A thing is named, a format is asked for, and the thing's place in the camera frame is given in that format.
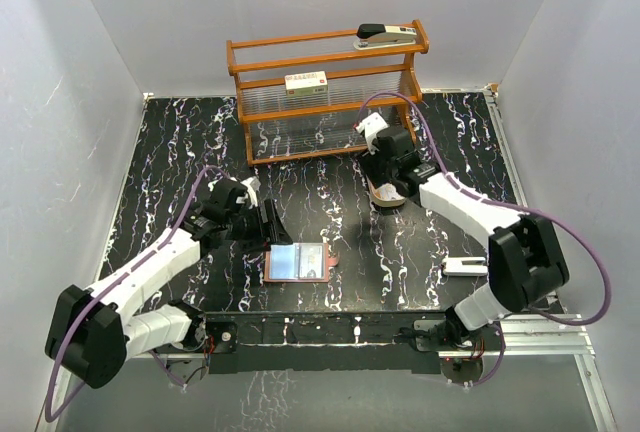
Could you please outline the pink leather card holder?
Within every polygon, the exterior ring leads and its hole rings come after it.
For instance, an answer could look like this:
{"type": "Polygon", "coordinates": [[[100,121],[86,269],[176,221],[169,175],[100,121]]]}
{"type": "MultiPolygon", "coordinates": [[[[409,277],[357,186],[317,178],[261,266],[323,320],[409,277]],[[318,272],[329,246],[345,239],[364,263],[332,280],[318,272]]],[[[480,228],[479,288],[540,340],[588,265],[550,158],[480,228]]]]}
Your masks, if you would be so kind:
{"type": "Polygon", "coordinates": [[[265,258],[264,281],[269,283],[325,283],[340,261],[327,243],[273,245],[265,258]]]}

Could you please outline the tan oval plastic tray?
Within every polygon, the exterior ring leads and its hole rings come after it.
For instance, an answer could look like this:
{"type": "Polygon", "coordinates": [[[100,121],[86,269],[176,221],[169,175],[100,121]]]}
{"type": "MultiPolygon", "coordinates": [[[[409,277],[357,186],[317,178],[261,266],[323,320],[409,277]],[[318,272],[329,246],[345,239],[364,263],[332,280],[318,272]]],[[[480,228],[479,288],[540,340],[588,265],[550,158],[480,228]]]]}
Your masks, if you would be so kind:
{"type": "Polygon", "coordinates": [[[366,178],[371,200],[376,206],[396,208],[406,202],[406,198],[396,190],[388,178],[374,173],[367,173],[366,178]]]}

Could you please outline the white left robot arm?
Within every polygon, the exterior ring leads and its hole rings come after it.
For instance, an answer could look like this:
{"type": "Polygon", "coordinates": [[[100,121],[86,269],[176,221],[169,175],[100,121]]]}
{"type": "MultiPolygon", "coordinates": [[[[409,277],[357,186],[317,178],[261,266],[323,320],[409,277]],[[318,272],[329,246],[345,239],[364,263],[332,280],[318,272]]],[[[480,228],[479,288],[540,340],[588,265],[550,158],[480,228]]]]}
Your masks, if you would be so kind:
{"type": "Polygon", "coordinates": [[[189,200],[176,226],[110,276],[82,289],[60,293],[45,342],[45,353],[86,385],[98,389],[124,363],[142,353],[172,345],[184,351],[204,348],[202,311],[176,299],[144,313],[142,306],[174,277],[226,242],[247,251],[289,245],[271,199],[261,199],[257,177],[222,178],[203,201],[189,200]]]}

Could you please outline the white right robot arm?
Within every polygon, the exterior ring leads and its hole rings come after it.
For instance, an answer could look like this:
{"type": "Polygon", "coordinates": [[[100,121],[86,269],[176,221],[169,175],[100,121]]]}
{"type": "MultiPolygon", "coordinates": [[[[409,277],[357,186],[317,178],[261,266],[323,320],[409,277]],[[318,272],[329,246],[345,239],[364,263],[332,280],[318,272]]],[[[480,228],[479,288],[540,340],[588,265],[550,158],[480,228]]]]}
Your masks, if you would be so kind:
{"type": "Polygon", "coordinates": [[[482,328],[534,305],[569,280],[569,270],[550,220],[495,206],[453,176],[423,160],[402,126],[367,126],[356,131],[367,149],[358,157],[361,170],[376,187],[396,192],[435,212],[483,245],[486,283],[449,307],[444,320],[427,335],[460,349],[478,341],[482,328]]]}

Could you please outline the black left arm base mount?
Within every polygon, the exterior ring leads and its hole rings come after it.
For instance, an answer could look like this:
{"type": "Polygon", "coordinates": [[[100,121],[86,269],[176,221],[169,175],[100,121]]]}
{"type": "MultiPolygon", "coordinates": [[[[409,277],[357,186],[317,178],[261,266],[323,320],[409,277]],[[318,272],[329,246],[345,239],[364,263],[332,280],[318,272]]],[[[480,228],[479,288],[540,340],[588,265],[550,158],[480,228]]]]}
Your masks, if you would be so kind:
{"type": "Polygon", "coordinates": [[[231,321],[207,321],[203,351],[207,358],[214,354],[232,354],[238,344],[238,327],[231,321]]]}

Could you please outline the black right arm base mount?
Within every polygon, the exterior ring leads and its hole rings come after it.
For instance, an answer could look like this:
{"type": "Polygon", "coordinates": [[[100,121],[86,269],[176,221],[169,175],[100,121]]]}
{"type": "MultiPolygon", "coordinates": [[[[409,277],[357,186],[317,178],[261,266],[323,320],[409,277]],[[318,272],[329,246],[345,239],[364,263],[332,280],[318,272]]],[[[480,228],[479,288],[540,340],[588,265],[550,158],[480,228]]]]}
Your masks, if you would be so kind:
{"type": "Polygon", "coordinates": [[[395,338],[418,352],[457,350],[469,335],[449,321],[415,321],[400,327],[395,338]]]}

